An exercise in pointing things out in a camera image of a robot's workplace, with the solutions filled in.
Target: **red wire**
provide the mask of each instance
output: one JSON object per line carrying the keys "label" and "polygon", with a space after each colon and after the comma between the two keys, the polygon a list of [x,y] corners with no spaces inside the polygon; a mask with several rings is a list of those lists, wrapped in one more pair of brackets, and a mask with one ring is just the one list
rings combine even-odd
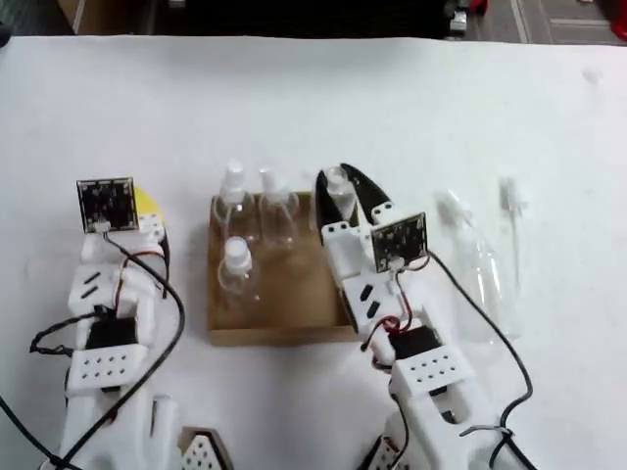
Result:
{"label": "red wire", "polygon": [[[374,324],[374,328],[372,328],[372,331],[368,335],[367,340],[365,340],[365,342],[361,345],[362,352],[365,352],[368,346],[370,346],[370,343],[372,342],[372,337],[374,336],[374,333],[380,326],[383,326],[385,331],[387,331],[388,333],[405,333],[409,331],[409,329],[411,328],[411,323],[413,322],[413,310],[411,309],[410,300],[408,299],[408,296],[405,293],[403,286],[401,285],[399,275],[405,270],[419,271],[421,269],[424,269],[426,265],[429,263],[429,261],[431,261],[431,257],[427,257],[426,261],[423,264],[421,264],[419,267],[414,267],[414,268],[406,267],[403,270],[397,271],[394,276],[396,283],[399,286],[399,290],[401,291],[401,299],[403,300],[403,306],[408,313],[409,320],[408,320],[407,325],[401,328],[401,318],[399,318],[398,316],[386,315],[382,317],[379,321],[377,321]],[[390,366],[379,363],[379,361],[376,360],[376,357],[372,358],[372,366],[377,370],[383,370],[383,371],[390,370]]]}

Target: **clear plastic bottle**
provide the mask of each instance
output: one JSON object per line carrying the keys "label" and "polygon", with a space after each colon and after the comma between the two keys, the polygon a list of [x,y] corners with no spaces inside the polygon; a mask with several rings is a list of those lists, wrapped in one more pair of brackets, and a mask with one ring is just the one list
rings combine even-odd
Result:
{"label": "clear plastic bottle", "polygon": [[255,199],[243,186],[244,167],[238,162],[229,163],[212,212],[222,228],[224,240],[242,237],[254,247],[260,238],[260,226]]}
{"label": "clear plastic bottle", "polygon": [[[510,338],[520,335],[515,317],[512,285],[497,253],[475,228],[471,212],[457,196],[449,193],[443,200],[447,217],[456,230],[455,248],[459,283],[486,314]],[[459,335],[470,343],[493,343],[497,335],[462,296],[458,299]]]}
{"label": "clear plastic bottle", "polygon": [[230,309],[250,309],[260,300],[253,257],[243,238],[226,240],[224,258],[217,268],[217,281]]}
{"label": "clear plastic bottle", "polygon": [[[346,171],[341,166],[332,166],[324,170],[324,175],[326,176],[326,191],[342,214],[342,218],[350,222],[351,225],[357,225],[357,195]],[[310,229],[317,230],[315,183],[313,184],[310,206]]]}
{"label": "clear plastic bottle", "polygon": [[298,239],[298,195],[270,168],[260,170],[264,193],[259,202],[264,241],[275,248],[291,248]]}

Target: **white table surface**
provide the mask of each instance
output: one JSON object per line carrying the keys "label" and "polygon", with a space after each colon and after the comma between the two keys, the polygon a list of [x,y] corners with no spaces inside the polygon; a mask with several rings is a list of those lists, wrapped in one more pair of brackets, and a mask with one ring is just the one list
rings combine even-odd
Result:
{"label": "white table surface", "polygon": [[[15,38],[0,51],[0,392],[55,448],[68,363],[28,345],[69,314],[82,239],[74,181],[130,174],[167,214],[188,309],[153,386],[180,401],[185,424],[218,428],[238,469],[354,468],[394,409],[369,354],[207,340],[206,219],[225,162],[274,162],[297,189],[321,166],[357,165],[397,203],[427,210],[445,259],[434,192],[457,190],[506,250],[498,180],[513,174],[531,201],[516,345],[536,395],[510,425],[541,468],[622,468],[626,121],[619,48]],[[163,316],[166,335],[172,304]],[[498,405],[522,390],[506,355],[485,380]],[[41,461],[4,418],[0,456],[3,468]]]}

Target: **circuit board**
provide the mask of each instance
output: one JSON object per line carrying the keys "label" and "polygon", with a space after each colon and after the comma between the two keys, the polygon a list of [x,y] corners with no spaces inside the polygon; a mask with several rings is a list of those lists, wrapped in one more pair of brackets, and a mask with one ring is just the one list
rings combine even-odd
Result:
{"label": "circuit board", "polygon": [[132,178],[81,180],[76,188],[85,233],[138,228]]}
{"label": "circuit board", "polygon": [[376,272],[385,272],[390,262],[402,259],[407,265],[427,256],[427,226],[425,213],[372,230],[372,248]]}

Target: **ventilation hole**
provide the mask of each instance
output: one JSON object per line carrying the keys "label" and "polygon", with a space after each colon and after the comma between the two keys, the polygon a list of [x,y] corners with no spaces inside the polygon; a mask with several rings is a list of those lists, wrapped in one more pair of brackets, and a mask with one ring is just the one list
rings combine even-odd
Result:
{"label": "ventilation hole", "polygon": [[81,299],[87,299],[89,296],[91,296],[94,292],[96,292],[98,290],[98,286],[94,286],[91,289],[89,289],[88,291],[84,292],[80,298]]}
{"label": "ventilation hole", "polygon": [[374,289],[374,286],[372,286],[371,284],[366,284],[365,286],[363,286],[362,294],[360,295],[360,301],[367,301],[368,297],[370,297],[370,294],[372,294],[372,289]]}
{"label": "ventilation hole", "polygon": [[379,310],[380,306],[381,304],[379,302],[374,301],[372,304],[370,304],[370,307],[368,308],[368,311],[365,313],[365,316],[367,316],[368,318],[372,318],[374,314],[376,313],[376,311]]}
{"label": "ventilation hole", "polygon": [[89,276],[87,279],[82,281],[82,283],[83,284],[89,284],[91,281],[96,279],[99,275],[100,275],[100,271],[94,272],[91,276]]}

